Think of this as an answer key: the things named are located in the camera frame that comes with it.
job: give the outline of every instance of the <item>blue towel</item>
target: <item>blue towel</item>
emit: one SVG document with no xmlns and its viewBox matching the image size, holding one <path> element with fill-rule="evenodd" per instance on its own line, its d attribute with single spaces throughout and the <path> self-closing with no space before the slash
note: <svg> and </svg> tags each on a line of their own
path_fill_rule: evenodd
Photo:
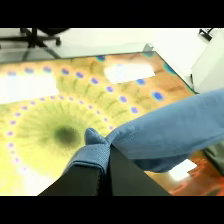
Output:
<svg viewBox="0 0 224 224">
<path fill-rule="evenodd" d="M 224 139 L 224 89 L 189 97 L 125 123 L 106 138 L 94 129 L 71 164 L 100 167 L 105 174 L 113 144 L 144 170 L 165 172 L 195 150 Z"/>
</svg>

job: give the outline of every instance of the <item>towel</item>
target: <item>towel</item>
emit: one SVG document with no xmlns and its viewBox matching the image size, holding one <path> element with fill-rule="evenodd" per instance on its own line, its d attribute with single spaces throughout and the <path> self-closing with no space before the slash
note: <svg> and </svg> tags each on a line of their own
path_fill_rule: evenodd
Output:
<svg viewBox="0 0 224 224">
<path fill-rule="evenodd" d="M 224 89 L 198 94 L 121 125 L 106 138 L 85 132 L 86 146 L 74 164 L 100 167 L 106 174 L 113 144 L 144 170 L 165 172 L 195 150 L 224 140 Z"/>
</svg>

